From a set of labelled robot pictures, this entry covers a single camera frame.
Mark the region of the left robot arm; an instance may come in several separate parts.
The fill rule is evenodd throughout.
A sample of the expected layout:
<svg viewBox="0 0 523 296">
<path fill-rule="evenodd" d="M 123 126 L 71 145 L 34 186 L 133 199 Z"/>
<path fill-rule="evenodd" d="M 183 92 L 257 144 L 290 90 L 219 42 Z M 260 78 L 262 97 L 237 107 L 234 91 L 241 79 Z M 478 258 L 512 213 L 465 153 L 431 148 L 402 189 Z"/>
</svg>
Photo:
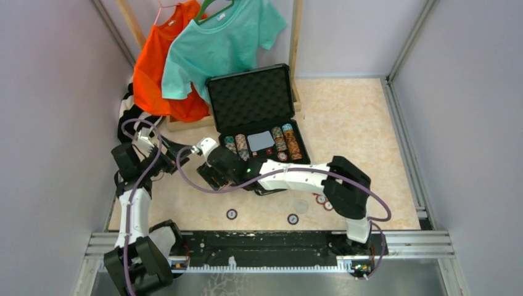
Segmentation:
<svg viewBox="0 0 523 296">
<path fill-rule="evenodd" d="M 150 295 L 170 286 L 176 278 L 171 255 L 184 257 L 179 268 L 186 269 L 189 264 L 190 249 L 175 222 L 149 226 L 152 179 L 161 173 L 175 173 L 176 154 L 184 147 L 167 138 L 161 142 L 166 151 L 153 144 L 144 159 L 131 142 L 111 151 L 118 167 L 115 184 L 121 216 L 115 247 L 104 254 L 104 266 L 120 295 Z"/>
</svg>

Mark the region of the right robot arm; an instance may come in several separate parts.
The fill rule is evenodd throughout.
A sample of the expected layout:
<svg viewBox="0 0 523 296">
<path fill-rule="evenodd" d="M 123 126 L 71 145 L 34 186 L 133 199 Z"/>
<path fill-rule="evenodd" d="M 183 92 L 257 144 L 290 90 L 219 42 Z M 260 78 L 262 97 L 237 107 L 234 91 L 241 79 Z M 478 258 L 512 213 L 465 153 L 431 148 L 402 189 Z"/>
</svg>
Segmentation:
<svg viewBox="0 0 523 296">
<path fill-rule="evenodd" d="M 318 194 L 344 217 L 347 245 L 363 254 L 370 248 L 371 225 L 367 215 L 371 178 L 342 156 L 318 165 L 284 163 L 267 158 L 243 160 L 225 147 L 200 143 L 192 150 L 220 180 L 259 195 L 292 190 Z"/>
</svg>

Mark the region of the black poker set case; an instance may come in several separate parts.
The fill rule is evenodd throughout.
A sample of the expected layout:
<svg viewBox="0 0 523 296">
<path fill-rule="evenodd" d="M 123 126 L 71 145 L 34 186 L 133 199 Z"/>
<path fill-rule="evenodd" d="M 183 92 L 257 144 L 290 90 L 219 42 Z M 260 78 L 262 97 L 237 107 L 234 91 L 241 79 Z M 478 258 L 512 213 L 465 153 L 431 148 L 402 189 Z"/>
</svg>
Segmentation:
<svg viewBox="0 0 523 296">
<path fill-rule="evenodd" d="M 245 138 L 254 134 L 273 134 L 276 127 L 291 125 L 295 146 L 284 150 L 283 163 L 311 162 L 297 122 L 287 64 L 216 76 L 205 82 L 212 105 L 218 143 L 224 147 L 226 138 Z"/>
</svg>

